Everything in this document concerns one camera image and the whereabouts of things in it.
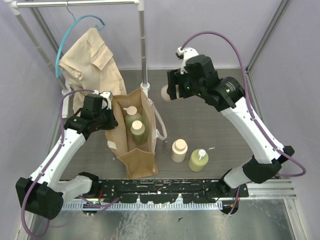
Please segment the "green bottle beige cap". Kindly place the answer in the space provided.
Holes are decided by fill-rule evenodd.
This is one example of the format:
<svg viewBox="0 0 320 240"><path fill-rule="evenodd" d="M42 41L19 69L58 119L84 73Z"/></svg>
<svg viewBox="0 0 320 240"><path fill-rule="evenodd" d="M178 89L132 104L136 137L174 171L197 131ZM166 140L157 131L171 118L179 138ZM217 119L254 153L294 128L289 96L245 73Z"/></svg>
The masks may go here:
<svg viewBox="0 0 320 240"><path fill-rule="evenodd" d="M140 120L132 122L130 131L136 145L143 145L147 142L146 127Z"/></svg>

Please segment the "brown canvas bag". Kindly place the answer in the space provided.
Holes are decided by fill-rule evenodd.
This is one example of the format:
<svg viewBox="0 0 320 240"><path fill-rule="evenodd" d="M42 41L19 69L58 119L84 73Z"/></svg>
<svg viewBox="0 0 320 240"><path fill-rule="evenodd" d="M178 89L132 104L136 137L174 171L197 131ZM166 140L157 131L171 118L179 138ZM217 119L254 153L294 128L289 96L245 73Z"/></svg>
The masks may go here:
<svg viewBox="0 0 320 240"><path fill-rule="evenodd" d="M157 175L158 165L156 161L157 140L167 138L166 127L154 103L142 89L136 89L128 95L115 95L111 100L112 110L118 126L107 130L107 146L116 155L126 168L127 179L139 179ZM136 107L142 115L146 128L146 143L137 145L131 131L125 124L127 116L124 108Z"/></svg>

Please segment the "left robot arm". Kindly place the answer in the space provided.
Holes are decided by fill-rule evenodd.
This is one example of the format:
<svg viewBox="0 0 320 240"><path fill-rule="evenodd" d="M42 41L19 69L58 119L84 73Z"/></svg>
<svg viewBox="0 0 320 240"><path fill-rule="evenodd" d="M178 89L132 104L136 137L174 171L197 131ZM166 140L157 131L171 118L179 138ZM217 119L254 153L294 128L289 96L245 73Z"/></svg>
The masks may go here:
<svg viewBox="0 0 320 240"><path fill-rule="evenodd" d="M21 206L20 217L25 221L25 212L54 219L63 203L85 194L95 198L100 193L98 176L81 172L66 183L59 179L77 150L91 133L112 130L118 123L113 115L112 93L97 89L84 89L84 107L79 111L83 116L73 115L66 123L61 123L61 136L42 164L29 176L21 177L15 187Z"/></svg>

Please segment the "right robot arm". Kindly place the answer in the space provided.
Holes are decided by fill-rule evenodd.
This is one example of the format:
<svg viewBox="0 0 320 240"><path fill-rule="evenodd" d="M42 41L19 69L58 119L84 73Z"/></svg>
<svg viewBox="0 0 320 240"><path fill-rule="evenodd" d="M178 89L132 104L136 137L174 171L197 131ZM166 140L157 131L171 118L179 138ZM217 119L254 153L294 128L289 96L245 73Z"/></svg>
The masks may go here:
<svg viewBox="0 0 320 240"><path fill-rule="evenodd" d="M268 141L272 134L246 101L241 84L230 76L219 78L208 56L185 51L177 57L182 60L176 73L180 97L197 96L215 107L235 126L253 153L250 160L219 179L220 193L231 197L240 185L261 184L275 177L295 151L289 145Z"/></svg>

